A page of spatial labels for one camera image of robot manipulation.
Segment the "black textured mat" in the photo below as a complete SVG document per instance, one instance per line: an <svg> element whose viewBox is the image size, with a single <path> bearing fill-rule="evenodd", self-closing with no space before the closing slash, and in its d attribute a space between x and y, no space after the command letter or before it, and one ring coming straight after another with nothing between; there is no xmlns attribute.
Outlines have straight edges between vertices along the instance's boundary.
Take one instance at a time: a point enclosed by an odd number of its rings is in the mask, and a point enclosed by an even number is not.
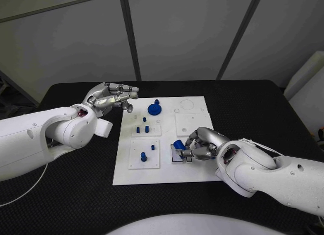
<svg viewBox="0 0 324 235"><path fill-rule="evenodd" d="M96 84L54 85L38 109L79 103ZM139 87L139 97L203 95L213 127L231 140L251 139L286 155L324 162L303 124L270 81L123 84ZM241 197L223 182L112 186L120 117L122 111L112 110L105 116L113 123L108 139L93 136L84 148L51 162L31 192L0 208L0 234L103 234L129 222L171 213L223 215L286 233L316 221L313 215L283 206L262 192L251 198ZM0 182L0 203L27 191L41 171L43 167Z"/></svg>

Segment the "blue object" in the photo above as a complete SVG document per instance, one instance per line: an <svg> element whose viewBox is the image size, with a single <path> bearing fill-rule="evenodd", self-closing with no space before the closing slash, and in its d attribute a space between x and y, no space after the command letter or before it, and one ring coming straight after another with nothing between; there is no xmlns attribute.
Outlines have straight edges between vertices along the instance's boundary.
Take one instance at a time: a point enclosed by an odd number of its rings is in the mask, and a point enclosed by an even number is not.
<svg viewBox="0 0 324 235"><path fill-rule="evenodd" d="M141 153L141 161L142 161L142 162L146 161L146 156L145 156L145 153L144 153L144 152Z"/></svg>
<svg viewBox="0 0 324 235"><path fill-rule="evenodd" d="M185 150L181 140L174 141L174 149Z"/></svg>
<svg viewBox="0 0 324 235"><path fill-rule="evenodd" d="M159 114L161 107L159 107L159 101L158 100L154 101L154 104L149 104L149 106L146 108L146 111L154 116Z"/></svg>

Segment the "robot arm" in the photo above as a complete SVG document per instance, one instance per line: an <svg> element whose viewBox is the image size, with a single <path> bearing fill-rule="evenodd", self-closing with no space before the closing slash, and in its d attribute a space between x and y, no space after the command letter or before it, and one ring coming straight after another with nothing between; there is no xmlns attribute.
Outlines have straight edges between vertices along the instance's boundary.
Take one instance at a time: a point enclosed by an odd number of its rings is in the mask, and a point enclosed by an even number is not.
<svg viewBox="0 0 324 235"><path fill-rule="evenodd" d="M256 146L277 153L246 139L230 141L200 127L187 139L185 150L177 152L200 160L215 156L215 176L241 196L262 191L285 206L324 217L324 163L280 153L272 158Z"/></svg>
<svg viewBox="0 0 324 235"><path fill-rule="evenodd" d="M100 83L89 91L82 104L0 120L0 181L11 179L82 148L95 135L106 138L112 123L99 119L112 109L128 112L128 99L139 89Z"/></svg>

